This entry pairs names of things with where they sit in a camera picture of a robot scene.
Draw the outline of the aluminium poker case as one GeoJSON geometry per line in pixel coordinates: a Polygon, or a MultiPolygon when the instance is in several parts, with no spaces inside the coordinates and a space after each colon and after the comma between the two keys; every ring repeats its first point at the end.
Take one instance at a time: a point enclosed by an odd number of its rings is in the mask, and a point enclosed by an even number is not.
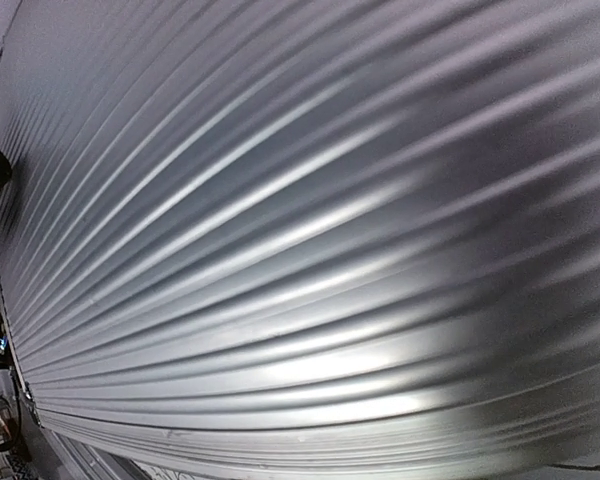
{"type": "Polygon", "coordinates": [[[226,479],[600,452],[600,1],[25,1],[0,149],[51,432],[226,479]]]}

